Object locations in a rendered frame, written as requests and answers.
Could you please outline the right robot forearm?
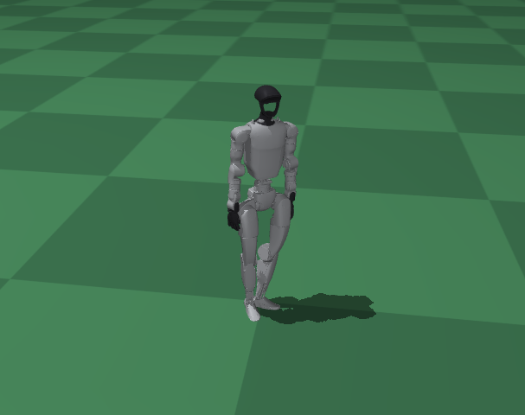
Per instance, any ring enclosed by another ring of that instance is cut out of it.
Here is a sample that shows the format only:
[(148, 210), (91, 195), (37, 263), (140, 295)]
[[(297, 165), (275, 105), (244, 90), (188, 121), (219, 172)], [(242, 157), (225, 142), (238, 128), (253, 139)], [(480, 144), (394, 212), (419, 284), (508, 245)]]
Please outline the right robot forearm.
[(240, 201), (241, 179), (238, 177), (234, 177), (234, 166), (233, 165), (230, 165), (229, 167), (228, 183), (229, 183), (229, 189), (228, 189), (229, 193), (228, 193), (227, 208), (232, 209), (234, 211), (234, 204)]

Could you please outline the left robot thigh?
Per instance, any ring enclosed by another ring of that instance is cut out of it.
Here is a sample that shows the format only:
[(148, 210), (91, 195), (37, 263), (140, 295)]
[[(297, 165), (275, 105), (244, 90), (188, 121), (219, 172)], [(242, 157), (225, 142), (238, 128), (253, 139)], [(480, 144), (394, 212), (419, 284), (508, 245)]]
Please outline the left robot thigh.
[(286, 195), (276, 192), (275, 205), (271, 209), (274, 214), (270, 224), (270, 243), (265, 243), (258, 249), (258, 255), (264, 261), (273, 259), (279, 253), (291, 223), (291, 201)]

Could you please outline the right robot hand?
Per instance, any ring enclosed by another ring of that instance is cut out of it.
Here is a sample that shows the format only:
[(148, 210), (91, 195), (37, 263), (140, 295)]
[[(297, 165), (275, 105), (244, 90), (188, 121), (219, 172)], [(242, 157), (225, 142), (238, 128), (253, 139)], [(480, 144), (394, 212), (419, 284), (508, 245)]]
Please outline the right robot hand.
[(234, 229), (236, 231), (239, 231), (239, 229), (240, 229), (240, 226), (239, 226), (240, 219), (239, 219), (239, 215), (238, 215), (239, 203), (236, 202), (234, 204), (234, 211), (232, 209), (229, 209), (229, 208), (227, 209), (227, 211), (229, 212), (228, 215), (227, 215), (227, 219), (228, 219), (227, 223), (228, 223), (228, 225), (232, 229)]

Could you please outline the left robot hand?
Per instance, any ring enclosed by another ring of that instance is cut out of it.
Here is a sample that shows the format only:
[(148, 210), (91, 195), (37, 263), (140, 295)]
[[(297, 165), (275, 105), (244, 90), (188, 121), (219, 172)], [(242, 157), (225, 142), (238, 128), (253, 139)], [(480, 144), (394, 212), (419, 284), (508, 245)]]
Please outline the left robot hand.
[(290, 220), (291, 220), (293, 215), (294, 215), (293, 202), (295, 201), (295, 192), (291, 192), (291, 194), (290, 194), (290, 201), (291, 201), (291, 218), (290, 218)]

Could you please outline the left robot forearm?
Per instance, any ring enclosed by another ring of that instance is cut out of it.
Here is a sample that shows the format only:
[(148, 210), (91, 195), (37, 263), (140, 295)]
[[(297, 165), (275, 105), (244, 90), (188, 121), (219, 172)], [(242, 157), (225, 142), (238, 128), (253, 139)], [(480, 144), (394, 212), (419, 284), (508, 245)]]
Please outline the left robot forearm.
[[(290, 199), (291, 192), (296, 194), (296, 174), (298, 167), (295, 169), (285, 169), (285, 192), (284, 194)], [(295, 195), (296, 196), (296, 195)]]

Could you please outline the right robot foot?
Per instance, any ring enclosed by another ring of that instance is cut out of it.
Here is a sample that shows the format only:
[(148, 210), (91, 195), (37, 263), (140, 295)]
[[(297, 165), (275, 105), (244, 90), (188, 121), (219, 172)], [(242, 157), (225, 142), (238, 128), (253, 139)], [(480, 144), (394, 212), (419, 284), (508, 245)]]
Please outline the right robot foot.
[(248, 302), (249, 304), (247, 306), (246, 299), (244, 300), (244, 305), (246, 307), (246, 313), (251, 321), (257, 322), (260, 319), (259, 311), (254, 302), (252, 304), (250, 300)]

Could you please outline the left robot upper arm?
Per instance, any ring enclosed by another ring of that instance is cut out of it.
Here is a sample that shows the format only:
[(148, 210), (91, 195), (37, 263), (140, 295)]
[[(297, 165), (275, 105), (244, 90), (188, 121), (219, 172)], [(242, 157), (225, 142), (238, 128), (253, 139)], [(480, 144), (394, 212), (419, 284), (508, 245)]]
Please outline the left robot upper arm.
[(293, 155), (296, 149), (298, 128), (296, 125), (290, 122), (283, 122), (287, 129), (286, 142), (285, 142), (285, 153), (283, 160), (283, 167), (287, 170), (295, 169), (298, 166), (298, 160)]

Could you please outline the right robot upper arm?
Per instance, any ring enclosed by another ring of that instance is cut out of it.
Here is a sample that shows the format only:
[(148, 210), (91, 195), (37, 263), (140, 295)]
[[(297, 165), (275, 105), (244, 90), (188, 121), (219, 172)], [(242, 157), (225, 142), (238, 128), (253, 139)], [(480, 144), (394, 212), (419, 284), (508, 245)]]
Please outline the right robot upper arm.
[(251, 128), (248, 125), (235, 127), (231, 131), (230, 165), (234, 166), (234, 177), (245, 174), (245, 165), (240, 162), (243, 157), (244, 143), (247, 142), (250, 131)]

